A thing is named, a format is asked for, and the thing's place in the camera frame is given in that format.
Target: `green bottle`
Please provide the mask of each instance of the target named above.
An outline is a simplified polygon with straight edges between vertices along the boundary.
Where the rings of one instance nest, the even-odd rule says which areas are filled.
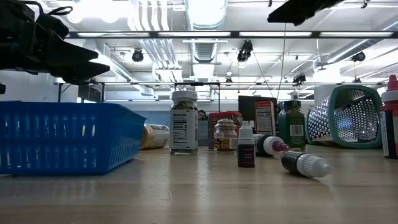
[[[278,115],[279,137],[289,145],[289,149],[305,151],[305,116],[301,111],[301,102],[285,101],[281,102],[281,107]]]

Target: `wooden table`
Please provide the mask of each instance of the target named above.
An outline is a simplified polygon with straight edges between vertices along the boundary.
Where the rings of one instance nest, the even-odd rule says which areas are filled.
[[[201,151],[142,151],[104,176],[0,177],[0,223],[398,223],[398,161],[381,150],[309,146],[334,166],[323,179]]]

